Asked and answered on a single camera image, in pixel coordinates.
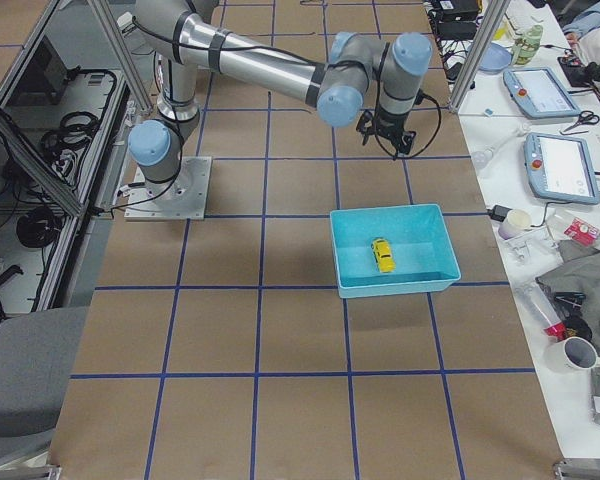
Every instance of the person's arm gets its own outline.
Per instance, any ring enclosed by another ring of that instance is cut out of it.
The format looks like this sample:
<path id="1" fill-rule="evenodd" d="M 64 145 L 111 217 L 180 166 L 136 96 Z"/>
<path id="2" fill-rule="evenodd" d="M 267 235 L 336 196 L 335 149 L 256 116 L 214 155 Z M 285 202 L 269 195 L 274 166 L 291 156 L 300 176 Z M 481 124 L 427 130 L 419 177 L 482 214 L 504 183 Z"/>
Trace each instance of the person's arm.
<path id="1" fill-rule="evenodd" d="M 584 12 L 579 14 L 573 22 L 562 27 L 562 31 L 567 36 L 567 41 L 570 45 L 577 42 L 579 38 L 586 35 L 591 30 L 594 30 L 600 26 L 600 2 L 587 8 Z"/>

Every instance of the plastic bottle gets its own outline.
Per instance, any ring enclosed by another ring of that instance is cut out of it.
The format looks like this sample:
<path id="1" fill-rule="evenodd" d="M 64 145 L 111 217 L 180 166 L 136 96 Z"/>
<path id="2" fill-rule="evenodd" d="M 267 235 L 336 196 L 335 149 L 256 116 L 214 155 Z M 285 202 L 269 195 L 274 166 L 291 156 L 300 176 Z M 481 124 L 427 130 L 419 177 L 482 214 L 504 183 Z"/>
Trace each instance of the plastic bottle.
<path id="1" fill-rule="evenodd" d="M 476 172 L 479 176 L 485 176 L 485 168 L 489 165 L 489 162 L 493 159 L 494 155 L 498 150 L 504 147 L 510 140 L 513 140 L 516 137 L 524 137 L 531 131 L 531 125 L 524 122 L 518 125 L 518 127 L 511 132 L 510 134 L 502 137 L 498 141 L 496 141 L 490 147 L 480 150 L 477 152 L 473 152 L 471 154 L 471 161 L 473 162 L 473 166 L 476 169 Z"/>
<path id="2" fill-rule="evenodd" d="M 567 329 L 540 286 L 535 282 L 530 282 L 517 290 L 529 313 L 542 325 L 544 333 L 556 337 L 558 340 L 564 340 L 567 336 Z"/>
<path id="3" fill-rule="evenodd" d="M 547 218 L 547 225 L 584 247 L 600 250 L 600 229 L 562 208 L 556 208 L 554 214 Z"/>
<path id="4" fill-rule="evenodd" d="M 526 65 L 540 48 L 542 40 L 542 25 L 536 24 L 516 39 L 513 45 L 513 60 L 515 65 Z"/>

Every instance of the white mug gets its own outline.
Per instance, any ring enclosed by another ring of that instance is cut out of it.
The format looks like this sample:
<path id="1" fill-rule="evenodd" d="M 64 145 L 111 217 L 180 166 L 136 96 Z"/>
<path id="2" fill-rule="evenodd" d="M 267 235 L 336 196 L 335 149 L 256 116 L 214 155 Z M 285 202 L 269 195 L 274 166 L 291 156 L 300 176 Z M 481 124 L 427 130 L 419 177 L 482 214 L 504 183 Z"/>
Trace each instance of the white mug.
<path id="1" fill-rule="evenodd" d="M 517 237 L 531 227 L 531 217 L 524 210 L 509 210 L 498 228 L 498 235 L 503 239 Z"/>
<path id="2" fill-rule="evenodd" d="M 550 345 L 544 351 L 544 361 L 556 373 L 572 373 L 600 366 L 595 347 L 580 337 L 569 337 Z"/>

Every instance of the blue joint cap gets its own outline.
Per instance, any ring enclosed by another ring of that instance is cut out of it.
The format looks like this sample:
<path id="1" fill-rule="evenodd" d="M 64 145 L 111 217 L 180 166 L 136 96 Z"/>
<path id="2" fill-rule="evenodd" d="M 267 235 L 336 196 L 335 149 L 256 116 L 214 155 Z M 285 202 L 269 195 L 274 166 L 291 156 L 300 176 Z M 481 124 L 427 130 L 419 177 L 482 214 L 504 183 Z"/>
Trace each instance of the blue joint cap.
<path id="1" fill-rule="evenodd" d="M 345 127 L 356 119 L 362 102 L 362 94 L 355 88 L 336 85 L 318 98 L 318 115 L 332 127 Z"/>
<path id="2" fill-rule="evenodd" d="M 342 55 L 342 50 L 344 50 L 344 46 L 354 35 L 355 33 L 351 32 L 340 32 L 336 34 L 333 45 L 331 45 L 331 51 L 329 52 L 329 63 L 338 63 L 340 55 Z"/>
<path id="3" fill-rule="evenodd" d="M 433 49 L 427 37 L 419 33 L 403 33 L 393 43 L 393 58 L 405 72 L 424 75 L 429 69 Z"/>
<path id="4" fill-rule="evenodd" d="M 157 120 L 136 125 L 129 133 L 129 150 L 143 167 L 159 163 L 171 147 L 169 128 Z"/>

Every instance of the blue grid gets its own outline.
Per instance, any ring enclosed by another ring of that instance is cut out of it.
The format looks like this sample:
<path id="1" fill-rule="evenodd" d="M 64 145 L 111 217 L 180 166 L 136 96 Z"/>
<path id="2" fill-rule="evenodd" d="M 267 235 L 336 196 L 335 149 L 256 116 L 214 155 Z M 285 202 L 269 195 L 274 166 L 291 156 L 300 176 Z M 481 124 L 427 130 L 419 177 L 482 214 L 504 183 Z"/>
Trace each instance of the blue grid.
<path id="1" fill-rule="evenodd" d="M 371 1 L 370 4 L 373 6 L 375 22 L 378 37 L 381 37 L 380 24 L 378 20 L 378 14 L 376 9 L 375 1 Z M 220 24 L 222 25 L 225 18 L 226 8 L 225 6 L 231 6 L 231 2 L 225 2 L 221 4 L 222 8 L 222 17 Z M 270 36 L 271 44 L 273 44 L 273 39 L 276 36 L 274 31 L 275 28 L 275 14 L 276 14 L 276 1 L 274 0 L 270 4 L 240 4 L 240 6 L 270 6 L 273 11 L 272 15 L 272 35 Z M 339 3 L 338 5 L 361 5 L 357 3 Z M 383 4 L 383 6 L 387 5 L 421 5 L 420 2 L 396 2 L 390 4 Z M 324 38 L 325 43 L 325 51 L 328 50 L 328 38 L 330 34 L 327 34 L 327 26 L 326 26 L 326 18 L 323 14 L 323 28 L 324 32 L 321 35 Z M 207 113 L 211 111 L 225 111 L 225 109 L 211 109 L 209 108 L 209 101 L 211 98 L 211 93 L 213 90 L 214 84 L 214 75 L 211 75 L 209 80 L 209 88 L 207 93 L 207 99 L 204 107 L 201 109 L 202 111 L 202 119 L 200 122 L 200 136 L 198 139 L 198 144 L 196 147 L 196 154 L 199 154 L 203 133 L 205 129 L 205 122 L 207 118 Z M 420 110 L 430 110 L 429 108 L 420 107 Z M 250 453 L 250 472 L 249 478 L 251 480 L 255 479 L 256 476 L 256 457 L 257 457 L 257 425 L 258 425 L 258 401 L 259 401 L 259 379 L 261 378 L 293 378 L 293 377 L 346 377 L 348 382 L 348 395 L 349 395 L 349 409 L 350 409 L 350 427 L 351 427 L 351 451 L 352 451 L 352 460 L 354 467 L 354 475 L 356 480 L 361 479 L 360 473 L 360 465 L 358 458 L 358 443 L 357 443 L 357 429 L 356 429 L 356 414 L 355 414 L 355 390 L 353 380 L 356 377 L 367 377 L 367 376 L 418 376 L 418 375 L 437 375 L 440 376 L 442 381 L 442 386 L 444 390 L 446 407 L 448 413 L 448 421 L 452 434 L 453 445 L 455 449 L 456 461 L 458 466 L 458 471 L 460 474 L 460 478 L 465 480 L 466 475 L 464 471 L 464 465 L 461 455 L 460 449 L 460 441 L 458 438 L 458 433 L 456 430 L 456 424 L 454 419 L 454 412 L 452 407 L 452 399 L 451 393 L 449 391 L 449 385 L 447 382 L 447 377 L 449 375 L 467 375 L 467 374 L 500 374 L 500 373 L 521 373 L 521 374 L 529 374 L 534 373 L 533 368 L 494 368 L 494 369 L 446 369 L 444 365 L 444 356 L 442 352 L 440 337 L 438 333 L 438 326 L 436 321 L 436 312 L 435 307 L 432 301 L 432 297 L 430 294 L 427 295 L 427 302 L 429 307 L 429 314 L 431 319 L 431 326 L 433 328 L 435 347 L 438 357 L 439 368 L 438 369 L 426 369 L 426 370 L 387 370 L 387 371 L 354 371 L 352 368 L 352 355 L 351 355 L 351 338 L 350 338 L 350 324 L 349 324 L 349 314 L 348 314 L 348 302 L 347 300 L 342 300 L 343 305 L 343 322 L 344 322 L 344 335 L 345 335 L 345 352 L 346 352 L 346 371 L 333 371 L 333 372 L 261 372 L 260 371 L 260 343 L 261 343 L 261 324 L 262 324 L 262 297 L 263 292 L 266 290 L 293 290 L 293 289 L 309 289 L 309 290 L 320 290 L 320 289 L 329 289 L 336 290 L 335 285 L 313 285 L 313 286 L 289 286 L 289 285 L 264 285 L 264 258 L 265 258 L 265 238 L 266 238 L 266 220 L 270 218 L 328 218 L 328 215 L 268 215 L 267 214 L 267 179 L 268 179 L 268 168 L 269 162 L 279 160 L 278 158 L 271 158 L 269 156 L 269 144 L 270 144 L 270 135 L 271 135 L 271 112 L 272 111 L 297 111 L 302 109 L 274 109 L 271 106 L 271 94 L 268 95 L 268 107 L 266 109 L 240 109 L 246 111 L 263 111 L 267 112 L 267 126 L 266 126 L 266 147 L 265 147 L 265 156 L 255 157 L 255 158 L 226 158 L 226 160 L 264 160 L 264 185 L 263 185 L 263 202 L 262 202 L 262 214 L 261 215 L 208 215 L 208 218 L 260 218 L 262 221 L 261 224 L 261 238 L 260 238 L 260 259 L 259 259 L 259 275 L 258 275 L 258 284 L 257 285 L 208 285 L 208 286 L 189 286 L 182 284 L 182 275 L 184 269 L 184 262 L 187 250 L 187 241 L 188 235 L 191 228 L 190 221 L 187 221 L 185 234 L 183 238 L 180 260 L 178 265 L 177 279 L 175 285 L 148 285 L 148 286 L 137 286 L 137 285 L 120 285 L 120 286 L 101 286 L 97 287 L 98 291 L 122 291 L 122 290 L 173 290 L 174 297 L 171 308 L 171 315 L 168 326 L 167 340 L 164 351 L 164 358 L 162 363 L 162 369 L 160 372 L 154 373 L 133 373 L 133 374 L 74 374 L 72 375 L 72 379 L 74 380 L 86 380 L 86 379 L 159 379 L 159 388 L 158 395 L 153 419 L 153 427 L 150 437 L 149 450 L 146 460 L 145 467 L 145 480 L 149 480 L 151 477 L 151 466 L 153 460 L 153 454 L 156 443 L 156 435 L 158 430 L 158 425 L 160 422 L 160 409 L 162 406 L 162 398 L 164 394 L 165 382 L 167 379 L 173 378 L 252 378 L 254 381 L 253 386 L 253 406 L 252 406 L 252 431 L 251 431 L 251 453 Z M 334 166 L 335 173 L 335 191 L 336 191 L 336 207 L 340 208 L 340 185 L 339 185 L 339 162 L 341 161 L 349 161 L 356 159 L 363 160 L 386 160 L 386 157 L 347 157 L 341 158 L 338 157 L 336 150 L 336 133 L 335 130 L 331 130 L 331 140 L 332 140 L 332 157 L 318 157 L 318 158 L 309 158 L 302 157 L 302 159 L 307 160 L 324 160 L 324 161 L 332 161 Z M 448 160 L 448 159 L 467 159 L 468 156 L 435 156 L 435 157 L 427 157 L 422 156 L 417 160 Z M 409 180 L 409 168 L 408 163 L 411 160 L 403 159 L 401 160 L 404 175 L 405 175 L 405 187 L 407 189 L 409 201 L 413 203 L 413 194 L 411 190 L 411 182 Z M 485 212 L 459 212 L 459 213 L 445 213 L 445 216 L 484 216 Z M 462 287 L 486 287 L 486 286 L 501 286 L 508 285 L 508 282 L 458 282 L 453 285 L 452 288 L 462 288 Z M 255 362 L 254 362 L 254 370 L 250 372 L 217 372 L 217 373 L 170 373 L 167 371 L 168 361 L 169 361 L 169 353 L 172 341 L 172 335 L 174 330 L 174 323 L 176 318 L 176 310 L 178 305 L 178 298 L 180 291 L 182 290 L 236 290 L 236 289 L 246 289 L 246 290 L 257 290 L 258 299 L 257 299 L 257 319 L 256 319 L 256 339 L 255 339 Z"/>

